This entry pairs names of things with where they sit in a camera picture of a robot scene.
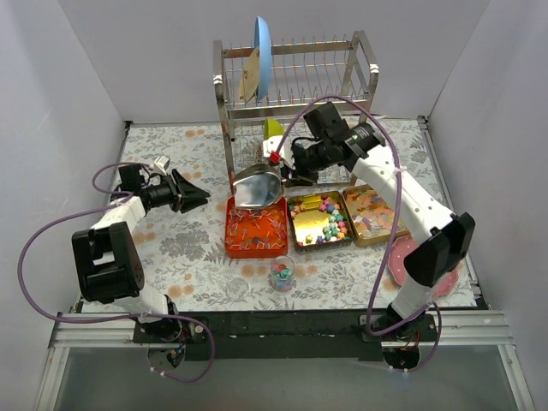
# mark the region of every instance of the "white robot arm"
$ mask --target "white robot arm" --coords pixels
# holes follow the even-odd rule
[[[384,137],[369,124],[349,128],[333,103],[325,103],[305,115],[316,142],[304,148],[282,136],[263,144],[265,156],[273,163],[283,160],[282,176],[289,184],[309,185],[318,179],[318,171],[333,164],[344,166],[374,188],[394,209],[396,174],[402,174],[400,218],[419,247],[404,259],[408,272],[387,314],[395,322],[408,318],[432,300],[432,289],[448,271],[464,258],[474,232],[475,222],[466,212],[457,216],[438,203],[407,171],[397,170],[391,149]]]
[[[145,215],[155,207],[170,206],[185,213],[207,203],[210,196],[185,180],[177,170],[166,171],[167,157],[157,158],[149,167],[159,184],[151,185],[140,174],[143,165],[121,167],[120,189],[132,193],[129,200],[118,201],[90,229],[72,236],[74,262],[80,291],[87,301],[114,304],[132,314],[177,314],[175,304],[145,281],[145,272],[131,233]],[[172,341],[180,332],[180,322],[173,319],[138,317],[147,334]]]
[[[389,147],[376,146],[367,154],[367,158],[358,159],[352,173],[375,189],[392,209],[396,205],[396,172],[402,173],[400,218],[417,244],[432,237],[433,229],[453,221],[454,212],[438,203],[407,171],[396,170]],[[392,308],[405,319],[432,300],[432,286],[407,276]]]
[[[125,203],[121,203],[116,208],[108,211],[104,214],[98,223],[91,227],[93,232],[100,232],[101,230],[108,232],[110,227],[123,227],[126,224],[129,234],[133,233],[135,227],[140,220],[146,215],[145,207],[139,197],[132,197]],[[103,257],[98,260],[94,260],[93,263],[96,266],[108,265],[115,262],[114,252],[110,251],[103,254]],[[128,296],[115,297],[112,304],[119,306],[124,312],[131,314],[142,313],[156,313],[156,314],[168,314],[168,297],[160,294],[155,288],[148,285],[144,281],[144,272],[140,264],[134,265],[135,274],[138,278],[134,280],[136,290]],[[158,318],[153,317],[139,317],[139,322],[149,323],[158,321]]]

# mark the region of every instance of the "red object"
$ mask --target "red object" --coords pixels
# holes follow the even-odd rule
[[[394,280],[399,285],[403,285],[403,280],[405,280],[405,277],[408,275],[408,272],[403,265],[403,259],[410,255],[417,247],[417,243],[414,242],[411,235],[396,238],[394,241],[390,259],[388,261],[388,268],[392,272]],[[442,281],[434,288],[432,298],[435,300],[442,295],[447,295],[453,287],[455,287],[455,284],[458,281],[459,273],[457,269],[448,272],[442,277]]]
[[[278,165],[280,163],[280,158],[282,158],[282,156],[280,156],[279,152],[271,152],[271,163],[273,163],[274,165]]]
[[[226,223],[224,225],[224,249],[232,259],[272,259],[288,253],[288,216],[286,199],[279,200],[276,204],[265,208],[267,211],[235,210],[234,197],[230,197],[226,205]],[[239,213],[242,218],[234,217]],[[277,238],[276,230],[284,232],[285,238]],[[255,244],[253,238],[258,237],[260,242]]]

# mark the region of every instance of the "metal scoop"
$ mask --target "metal scoop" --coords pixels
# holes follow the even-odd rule
[[[282,177],[268,164],[247,167],[234,177],[236,208],[260,210],[282,198]]]

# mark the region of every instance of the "stainless steel dish rack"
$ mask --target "stainless steel dish rack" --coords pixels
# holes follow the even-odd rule
[[[247,103],[238,100],[238,86],[253,44],[250,47],[229,45],[225,49],[221,40],[216,40],[213,50],[213,84],[231,186],[236,172],[260,161],[265,118],[276,118],[284,125],[308,103],[325,94],[350,98],[369,110],[377,89],[377,60],[364,31],[354,32],[351,39],[317,41],[313,38],[311,42],[292,39],[289,44],[282,40],[280,45],[273,45],[268,93],[262,101],[254,99]],[[368,67],[367,78],[363,64]],[[333,103],[343,115],[356,112],[345,102]],[[295,127],[292,133],[306,136],[307,128]],[[325,177],[322,182],[350,180],[348,173],[337,171],[328,175],[331,177]]]

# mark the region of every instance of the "table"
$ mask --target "table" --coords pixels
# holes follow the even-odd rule
[[[381,122],[396,142],[409,173],[432,196],[442,200],[442,189],[418,123],[394,119]],[[306,126],[298,125],[295,132],[307,135]],[[262,133],[257,128],[238,128],[236,164],[254,162],[261,140]],[[270,260],[230,259],[224,251],[224,219],[230,190],[220,125],[132,126],[122,161],[151,162],[159,155],[170,157],[170,167],[211,193],[207,205],[184,215],[175,214],[168,207],[151,210],[133,234],[147,282],[168,295],[180,312],[366,307],[385,244],[367,248],[353,244],[308,255],[296,254],[292,245],[289,256],[296,264],[296,287],[286,294],[278,293],[268,283]],[[331,172],[340,174],[340,170]],[[293,188],[289,195],[332,189]],[[449,295],[438,299],[441,307],[475,307],[467,265],[461,262],[458,271],[456,286]],[[398,289],[386,272],[375,307],[387,307]],[[117,312],[120,308],[85,303],[82,311]]]

